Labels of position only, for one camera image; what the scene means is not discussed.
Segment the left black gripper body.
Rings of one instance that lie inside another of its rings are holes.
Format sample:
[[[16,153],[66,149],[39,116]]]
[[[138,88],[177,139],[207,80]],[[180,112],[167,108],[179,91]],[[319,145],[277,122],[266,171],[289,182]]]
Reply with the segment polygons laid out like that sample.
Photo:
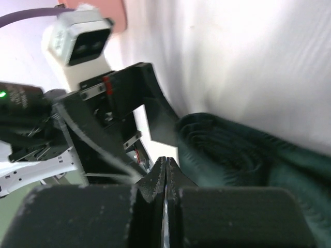
[[[133,112],[155,98],[152,69],[111,71],[55,100],[57,121],[89,184],[134,184],[149,169]]]

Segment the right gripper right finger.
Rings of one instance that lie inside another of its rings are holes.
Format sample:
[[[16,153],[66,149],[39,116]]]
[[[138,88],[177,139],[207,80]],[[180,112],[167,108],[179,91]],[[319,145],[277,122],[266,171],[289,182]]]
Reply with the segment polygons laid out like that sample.
[[[316,247],[287,190],[201,188],[174,159],[165,167],[170,247]]]

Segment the dark green tie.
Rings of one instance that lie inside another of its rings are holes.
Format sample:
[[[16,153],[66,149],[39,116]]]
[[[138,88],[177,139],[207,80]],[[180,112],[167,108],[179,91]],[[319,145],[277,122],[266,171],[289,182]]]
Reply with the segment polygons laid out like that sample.
[[[318,247],[330,247],[330,157],[212,114],[176,126],[180,167],[199,186],[274,186],[298,200]]]

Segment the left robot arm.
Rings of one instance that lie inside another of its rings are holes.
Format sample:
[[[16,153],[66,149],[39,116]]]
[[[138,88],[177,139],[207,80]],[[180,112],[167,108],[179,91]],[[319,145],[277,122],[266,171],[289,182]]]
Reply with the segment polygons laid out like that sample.
[[[75,169],[90,184],[138,181],[152,162],[133,114],[141,106],[152,140],[174,146],[178,115],[150,63],[79,74],[71,92],[1,83],[1,141],[21,164],[1,172],[1,197]]]

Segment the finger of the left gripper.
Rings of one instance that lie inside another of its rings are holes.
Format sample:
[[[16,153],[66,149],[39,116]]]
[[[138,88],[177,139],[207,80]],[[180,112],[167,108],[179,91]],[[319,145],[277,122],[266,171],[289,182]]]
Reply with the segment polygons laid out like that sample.
[[[176,146],[178,115],[158,84],[151,63],[137,63],[113,73],[113,115],[124,118],[144,105],[151,140]]]

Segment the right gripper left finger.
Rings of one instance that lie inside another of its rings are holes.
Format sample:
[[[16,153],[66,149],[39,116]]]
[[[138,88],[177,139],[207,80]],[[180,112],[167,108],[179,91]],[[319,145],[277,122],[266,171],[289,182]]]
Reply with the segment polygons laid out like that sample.
[[[40,186],[1,247],[161,247],[166,160],[134,185]]]

